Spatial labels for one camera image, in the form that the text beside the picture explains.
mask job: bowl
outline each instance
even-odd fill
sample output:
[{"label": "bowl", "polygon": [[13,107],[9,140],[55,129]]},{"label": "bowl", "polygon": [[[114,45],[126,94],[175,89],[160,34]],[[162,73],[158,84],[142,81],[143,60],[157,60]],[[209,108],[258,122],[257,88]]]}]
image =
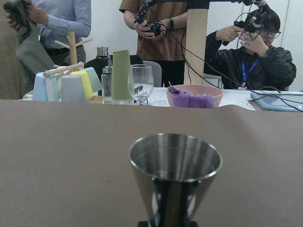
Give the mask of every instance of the bowl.
[{"label": "bowl", "polygon": [[[194,96],[202,96],[203,94],[206,94],[207,96],[212,96],[214,98],[214,105],[216,107],[219,106],[223,97],[223,90],[212,86],[196,85],[196,84],[181,84],[181,85],[174,85],[173,87],[177,90],[181,90],[184,92],[191,92]],[[167,88],[166,88],[166,96],[169,102],[169,106],[174,107],[174,102],[172,99],[173,94],[171,94]]]}]

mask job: belt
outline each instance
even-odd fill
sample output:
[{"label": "belt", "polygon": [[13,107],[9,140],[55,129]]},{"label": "belt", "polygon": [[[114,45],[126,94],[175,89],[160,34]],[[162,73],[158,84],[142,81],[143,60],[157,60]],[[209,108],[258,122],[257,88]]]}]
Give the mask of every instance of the belt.
[{"label": "belt", "polygon": [[66,52],[69,52],[70,49],[68,48],[60,48],[60,49],[45,49],[46,52],[48,53],[48,55],[58,55],[58,54],[63,54],[63,53],[66,53]]}]

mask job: black hair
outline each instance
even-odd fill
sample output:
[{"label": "black hair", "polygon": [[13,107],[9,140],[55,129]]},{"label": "black hair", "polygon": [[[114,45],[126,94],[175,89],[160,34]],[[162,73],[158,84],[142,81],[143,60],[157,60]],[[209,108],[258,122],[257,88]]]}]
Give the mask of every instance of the black hair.
[{"label": "black hair", "polygon": [[[246,20],[248,18],[251,18],[254,15],[259,15],[260,9],[256,9],[250,13],[250,15],[247,16]],[[268,12],[266,18],[263,20],[264,27],[274,27],[276,31],[280,30],[281,22],[278,14],[274,12],[272,9]]]}]

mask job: brown t-shirt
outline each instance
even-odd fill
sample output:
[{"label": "brown t-shirt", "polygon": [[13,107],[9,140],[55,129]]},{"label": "brown t-shirt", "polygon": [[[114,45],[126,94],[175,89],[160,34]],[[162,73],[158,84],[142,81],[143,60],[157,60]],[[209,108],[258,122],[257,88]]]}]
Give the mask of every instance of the brown t-shirt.
[{"label": "brown t-shirt", "polygon": [[[137,13],[139,8],[144,4],[145,0],[122,0],[119,10],[125,12],[125,10]],[[157,20],[163,20],[171,17],[179,16],[187,11],[186,2],[165,2],[157,3],[151,7],[144,15],[144,18],[148,22],[154,22]],[[182,35],[186,27],[172,29],[168,36],[163,37],[160,40],[144,39],[138,36],[138,48],[137,55],[142,60],[151,61],[179,61],[183,60],[181,55],[181,46],[174,39],[174,37],[181,42]]]}]

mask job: gray chair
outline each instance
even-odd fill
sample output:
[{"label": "gray chair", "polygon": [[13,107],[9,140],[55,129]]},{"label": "gray chair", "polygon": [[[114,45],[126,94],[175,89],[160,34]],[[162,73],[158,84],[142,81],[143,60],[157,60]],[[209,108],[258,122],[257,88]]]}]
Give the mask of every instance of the gray chair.
[{"label": "gray chair", "polygon": [[217,79],[218,80],[218,88],[223,89],[223,83],[222,83],[222,78],[220,76],[215,76],[215,75],[209,75],[209,74],[203,74],[203,77],[205,79]]},{"label": "gray chair", "polygon": [[162,68],[161,66],[154,61],[143,61],[144,64],[150,65],[152,69],[153,75],[153,86],[154,87],[162,87]]}]

